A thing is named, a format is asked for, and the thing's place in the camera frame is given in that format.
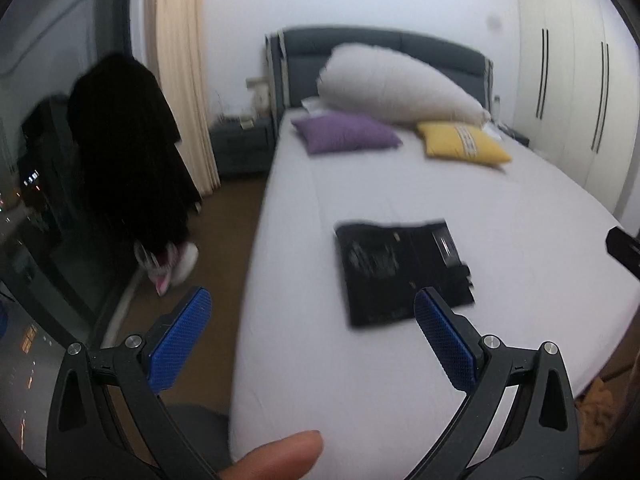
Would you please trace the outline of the person's left hand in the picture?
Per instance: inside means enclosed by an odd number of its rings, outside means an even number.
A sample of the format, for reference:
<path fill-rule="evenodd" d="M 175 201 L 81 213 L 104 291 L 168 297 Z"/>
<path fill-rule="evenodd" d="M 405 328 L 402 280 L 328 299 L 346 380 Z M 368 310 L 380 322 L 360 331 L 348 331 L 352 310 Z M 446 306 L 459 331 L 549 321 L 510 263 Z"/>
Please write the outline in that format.
<path fill-rule="evenodd" d="M 267 443 L 219 473 L 224 480 L 297 480 L 311 471 L 323 451 L 319 431 L 298 434 Z"/>

